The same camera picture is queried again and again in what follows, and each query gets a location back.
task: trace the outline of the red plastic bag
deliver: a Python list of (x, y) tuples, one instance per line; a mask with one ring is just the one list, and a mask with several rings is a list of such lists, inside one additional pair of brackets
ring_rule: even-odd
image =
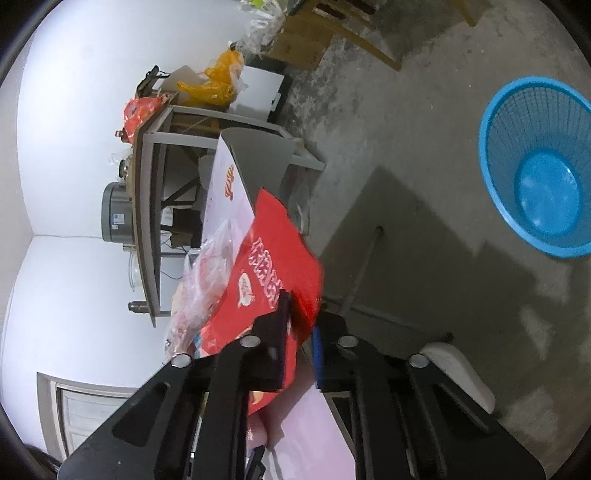
[(166, 100), (166, 95), (157, 97), (134, 98), (123, 110), (124, 129), (129, 143), (134, 142), (135, 131), (154, 113)]
[[(296, 373), (296, 352), (308, 338), (320, 309), (322, 267), (302, 243), (285, 207), (261, 190), (255, 220), (242, 241), (228, 287), (201, 329), (201, 348), (210, 355), (247, 333), (259, 315), (277, 308), (279, 291), (292, 294), (292, 318), (285, 348), (287, 388)], [(251, 392), (248, 413), (267, 405), (278, 393)]]

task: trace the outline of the plastic wrap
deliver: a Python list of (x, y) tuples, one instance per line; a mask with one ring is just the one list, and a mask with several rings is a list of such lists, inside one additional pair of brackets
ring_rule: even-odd
[(232, 228), (224, 221), (198, 254), (185, 257), (182, 284), (164, 344), (165, 361), (178, 353), (194, 355), (194, 339), (226, 290), (233, 266)]
[(123, 122), (125, 136), (129, 143), (134, 142), (135, 131), (164, 103), (166, 98), (166, 95), (134, 98), (127, 103), (123, 111)]
[(202, 105), (208, 103), (220, 107), (229, 106), (245, 90), (248, 85), (240, 79), (244, 68), (244, 57), (234, 47), (230, 47), (222, 53), (214, 66), (205, 69), (205, 75), (209, 81), (201, 85), (187, 85), (177, 82), (177, 88), (187, 92), (189, 105)]

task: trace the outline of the metal bolt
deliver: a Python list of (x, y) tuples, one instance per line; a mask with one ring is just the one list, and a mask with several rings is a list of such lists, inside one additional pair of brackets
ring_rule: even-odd
[(357, 346), (359, 339), (353, 335), (343, 335), (339, 338), (339, 345), (343, 348), (353, 348)]
[(429, 359), (426, 356), (420, 355), (418, 353), (413, 355), (408, 363), (414, 368), (425, 368), (429, 364)]
[(179, 353), (178, 355), (174, 356), (171, 363), (173, 367), (185, 368), (191, 365), (192, 360), (193, 359), (191, 358), (191, 355), (187, 355), (186, 353)]
[(246, 335), (240, 339), (240, 345), (244, 348), (254, 348), (261, 344), (261, 339), (256, 335)]

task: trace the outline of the window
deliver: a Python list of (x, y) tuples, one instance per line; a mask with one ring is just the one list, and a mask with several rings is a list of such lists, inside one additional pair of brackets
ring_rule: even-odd
[(39, 415), (47, 451), (64, 460), (126, 400), (133, 388), (68, 382), (37, 374)]
[(92, 432), (119, 408), (126, 397), (105, 397), (57, 387), (61, 414), (61, 433), (66, 455), (76, 450)]

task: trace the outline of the orange plastic bag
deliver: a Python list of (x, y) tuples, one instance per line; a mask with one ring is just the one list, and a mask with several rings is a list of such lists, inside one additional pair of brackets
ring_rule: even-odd
[(229, 48), (218, 57), (213, 67), (205, 69), (205, 75), (211, 80), (232, 84), (234, 79), (240, 78), (243, 66), (242, 53), (235, 48)]
[(229, 106), (236, 99), (238, 92), (245, 89), (244, 82), (240, 79), (243, 67), (242, 53), (231, 47), (219, 56), (213, 67), (205, 69), (209, 82), (202, 85), (177, 82), (177, 88), (190, 96), (185, 105), (197, 106), (208, 103), (221, 107)]
[(188, 106), (199, 106), (204, 103), (228, 106), (236, 99), (236, 89), (229, 83), (211, 81), (202, 85), (187, 85), (177, 82), (177, 88), (190, 95), (191, 99), (185, 102)]

